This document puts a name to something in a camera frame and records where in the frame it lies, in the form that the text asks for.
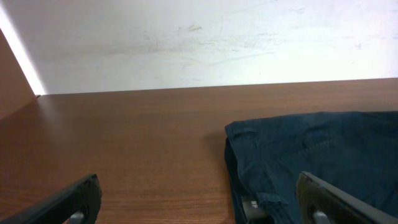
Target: brown wooden panel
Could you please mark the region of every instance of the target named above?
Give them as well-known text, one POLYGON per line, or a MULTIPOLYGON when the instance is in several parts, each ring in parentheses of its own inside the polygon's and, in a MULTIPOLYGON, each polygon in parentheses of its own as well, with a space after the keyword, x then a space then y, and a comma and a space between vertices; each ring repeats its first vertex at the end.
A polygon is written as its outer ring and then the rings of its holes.
POLYGON ((235 120, 398 110, 398 79, 45 95, 0 121, 0 218, 97 173, 97 223, 233 223, 235 120))
POLYGON ((35 95, 4 34, 0 32, 0 119, 33 100, 35 95))

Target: white wall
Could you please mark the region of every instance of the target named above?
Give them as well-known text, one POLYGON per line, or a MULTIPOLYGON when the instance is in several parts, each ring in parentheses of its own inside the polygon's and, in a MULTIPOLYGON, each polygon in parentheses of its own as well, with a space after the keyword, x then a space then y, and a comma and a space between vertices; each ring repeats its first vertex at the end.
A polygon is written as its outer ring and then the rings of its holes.
POLYGON ((2 0, 47 93, 398 77, 396 0, 2 0))

